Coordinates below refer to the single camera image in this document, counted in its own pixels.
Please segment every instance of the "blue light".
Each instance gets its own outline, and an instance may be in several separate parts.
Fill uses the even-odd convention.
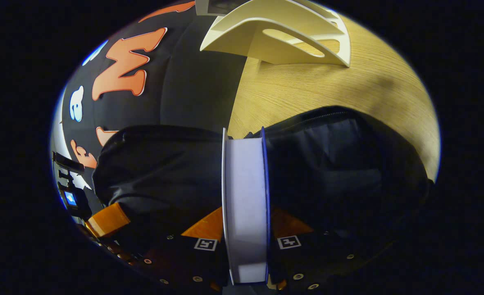
[[[69,205],[77,206],[73,193],[65,192],[65,198],[67,199],[67,203],[69,203]]]
[[[100,46],[98,46],[98,48],[94,49],[94,51],[91,54],[89,54],[89,56],[87,56],[87,58],[85,58],[85,60],[83,61],[83,63],[81,65],[84,66],[87,62],[89,62],[90,60],[93,60],[100,53],[103,46],[105,46],[105,44],[107,44],[107,41],[109,41],[109,40],[106,40],[104,43],[102,43]]]

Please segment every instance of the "wood grain surface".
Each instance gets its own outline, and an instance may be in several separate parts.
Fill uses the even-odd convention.
[[[428,178],[436,180],[439,125],[422,81],[390,45],[351,19],[341,18],[351,38],[351,67],[272,65],[248,57],[227,134],[243,138],[301,112],[340,105],[365,112],[404,136],[418,151]],[[335,41],[321,43],[332,50],[339,47]],[[297,45],[315,50],[305,43]]]

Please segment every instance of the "small screen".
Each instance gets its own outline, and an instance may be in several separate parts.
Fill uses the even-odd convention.
[[[67,199],[67,203],[69,203],[69,205],[77,206],[73,193],[65,192],[65,199]]]

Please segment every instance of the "white plastic part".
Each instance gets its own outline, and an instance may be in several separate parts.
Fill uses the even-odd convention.
[[[309,3],[309,7],[299,2]],[[317,41],[327,39],[339,41],[338,53]],[[295,46],[302,42],[320,54]],[[315,63],[349,67],[350,45],[345,24],[334,11],[307,0],[251,0],[223,17],[218,16],[200,50],[239,54],[276,65]]]
[[[266,282],[268,202],[262,138],[227,139],[223,129],[222,211],[233,284]]]

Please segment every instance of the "wooden table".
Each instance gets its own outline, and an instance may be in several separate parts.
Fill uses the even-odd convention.
[[[243,138],[250,131],[304,111],[331,105],[350,107],[404,136],[418,151],[428,178],[436,180],[439,125],[422,81],[387,43],[351,19],[341,18],[351,38],[351,67],[272,65],[248,57],[227,133]],[[321,43],[338,50],[337,41]],[[299,47],[310,51],[305,43]]]

